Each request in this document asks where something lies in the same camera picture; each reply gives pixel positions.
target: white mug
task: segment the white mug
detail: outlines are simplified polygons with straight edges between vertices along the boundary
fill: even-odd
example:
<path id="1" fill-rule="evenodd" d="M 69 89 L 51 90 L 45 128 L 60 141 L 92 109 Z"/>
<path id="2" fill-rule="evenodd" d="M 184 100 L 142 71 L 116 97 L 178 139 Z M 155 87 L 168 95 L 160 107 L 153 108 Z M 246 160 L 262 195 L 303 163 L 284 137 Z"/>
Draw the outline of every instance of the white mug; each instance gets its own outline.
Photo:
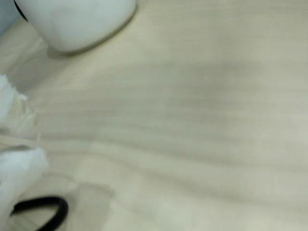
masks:
<path id="1" fill-rule="evenodd" d="M 15 5 L 52 48 L 72 52 L 120 29 L 134 14 L 136 0 L 15 0 Z"/>

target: white tissue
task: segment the white tissue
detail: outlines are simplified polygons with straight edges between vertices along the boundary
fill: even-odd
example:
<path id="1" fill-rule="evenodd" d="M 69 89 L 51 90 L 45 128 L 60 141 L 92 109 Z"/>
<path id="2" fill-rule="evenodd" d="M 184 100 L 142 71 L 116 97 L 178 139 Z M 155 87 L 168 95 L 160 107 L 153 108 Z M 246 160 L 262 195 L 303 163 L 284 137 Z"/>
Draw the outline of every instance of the white tissue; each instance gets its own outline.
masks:
<path id="1" fill-rule="evenodd" d="M 41 148 L 0 151 L 0 230 L 4 230 L 20 195 L 47 170 L 46 154 Z"/>
<path id="2" fill-rule="evenodd" d="M 0 132 L 28 139 L 39 135 L 35 110 L 4 75 L 0 75 Z"/>
<path id="3" fill-rule="evenodd" d="M 36 139 L 37 115 L 27 97 L 0 75 L 0 231 L 4 230 L 18 198 L 48 170 L 44 150 L 19 145 L 18 138 Z M 6 144 L 5 137 L 16 140 L 16 147 Z"/>

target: wooden table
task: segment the wooden table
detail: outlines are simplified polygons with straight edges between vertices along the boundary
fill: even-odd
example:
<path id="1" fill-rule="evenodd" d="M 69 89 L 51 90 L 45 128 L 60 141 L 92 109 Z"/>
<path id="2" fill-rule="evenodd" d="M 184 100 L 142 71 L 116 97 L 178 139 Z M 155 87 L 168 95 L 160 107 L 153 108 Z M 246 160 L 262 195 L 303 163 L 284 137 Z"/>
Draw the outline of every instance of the wooden table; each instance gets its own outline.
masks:
<path id="1" fill-rule="evenodd" d="M 19 20 L 0 72 L 38 109 L 51 163 L 25 197 L 65 196 L 65 231 L 308 230 L 307 23 L 304 0 L 141 0 L 67 57 Z"/>

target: light wood surface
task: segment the light wood surface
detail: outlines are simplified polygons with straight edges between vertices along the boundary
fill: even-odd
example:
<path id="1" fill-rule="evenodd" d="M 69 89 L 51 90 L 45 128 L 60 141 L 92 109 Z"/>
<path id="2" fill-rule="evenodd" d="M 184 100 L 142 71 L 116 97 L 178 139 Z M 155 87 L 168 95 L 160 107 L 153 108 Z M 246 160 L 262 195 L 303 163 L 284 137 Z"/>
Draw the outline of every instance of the light wood surface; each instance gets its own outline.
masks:
<path id="1" fill-rule="evenodd" d="M 308 230 L 308 1 L 139 5 L 76 56 L 22 20 L 0 38 L 51 163 L 25 197 L 68 198 L 65 231 Z"/>

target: black cable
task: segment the black cable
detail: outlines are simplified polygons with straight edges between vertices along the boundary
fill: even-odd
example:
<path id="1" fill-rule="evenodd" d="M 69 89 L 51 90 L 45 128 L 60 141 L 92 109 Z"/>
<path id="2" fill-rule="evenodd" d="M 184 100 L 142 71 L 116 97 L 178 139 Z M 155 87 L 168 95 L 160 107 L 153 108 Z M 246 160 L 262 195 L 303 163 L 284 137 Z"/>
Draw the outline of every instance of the black cable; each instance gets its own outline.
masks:
<path id="1" fill-rule="evenodd" d="M 68 213 L 68 203 L 65 199 L 57 196 L 41 197 L 31 200 L 21 201 L 15 205 L 11 215 L 30 210 L 34 208 L 57 205 L 58 210 L 56 214 L 46 222 L 41 228 L 36 231 L 55 231 L 64 222 Z"/>
<path id="2" fill-rule="evenodd" d="M 18 6 L 17 3 L 15 2 L 15 0 L 14 0 L 14 4 L 15 4 L 16 9 L 17 9 L 18 12 L 20 13 L 20 15 L 21 15 L 26 21 L 28 21 L 27 18 L 26 18 L 26 16 L 24 15 L 24 13 L 21 11 L 21 9 L 19 8 L 19 6 Z"/>

